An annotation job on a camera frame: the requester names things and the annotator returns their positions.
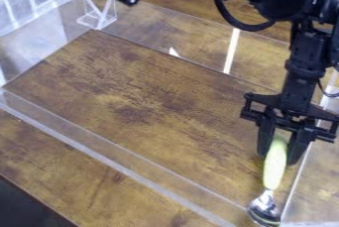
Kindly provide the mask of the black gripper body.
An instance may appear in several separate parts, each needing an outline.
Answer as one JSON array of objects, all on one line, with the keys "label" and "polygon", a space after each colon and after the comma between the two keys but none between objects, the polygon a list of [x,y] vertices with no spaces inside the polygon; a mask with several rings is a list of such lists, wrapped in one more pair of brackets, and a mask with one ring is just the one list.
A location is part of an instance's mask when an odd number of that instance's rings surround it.
[{"label": "black gripper body", "polygon": [[308,128],[315,133],[315,139],[332,143],[339,129],[339,116],[309,104],[304,110],[293,110],[279,105],[277,95],[247,93],[245,105],[241,109],[241,118],[259,123],[263,119],[272,121],[275,130],[281,129],[291,133]]}]

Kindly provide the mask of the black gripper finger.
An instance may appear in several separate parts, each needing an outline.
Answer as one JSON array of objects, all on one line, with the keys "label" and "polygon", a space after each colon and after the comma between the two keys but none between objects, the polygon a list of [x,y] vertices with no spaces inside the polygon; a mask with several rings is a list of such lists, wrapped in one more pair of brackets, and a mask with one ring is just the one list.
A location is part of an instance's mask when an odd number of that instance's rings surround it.
[{"label": "black gripper finger", "polygon": [[287,164],[289,166],[297,163],[313,139],[315,133],[308,128],[301,128],[291,134],[287,146]]},{"label": "black gripper finger", "polygon": [[271,120],[263,119],[257,127],[257,143],[256,152],[260,157],[264,157],[271,145],[275,132],[275,126]]}]

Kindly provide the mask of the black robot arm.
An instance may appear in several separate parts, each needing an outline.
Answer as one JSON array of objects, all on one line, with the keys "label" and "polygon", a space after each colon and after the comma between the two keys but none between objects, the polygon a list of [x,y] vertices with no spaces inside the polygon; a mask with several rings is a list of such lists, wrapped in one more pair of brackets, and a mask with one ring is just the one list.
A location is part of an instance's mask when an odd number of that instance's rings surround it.
[{"label": "black robot arm", "polygon": [[[139,0],[117,0],[132,6]],[[277,129],[291,133],[287,162],[295,164],[309,143],[332,142],[339,117],[311,104],[328,68],[339,65],[339,0],[213,0],[229,25],[259,32],[279,22],[289,24],[285,78],[275,95],[248,93],[241,117],[256,122],[256,152],[267,155]]]}]

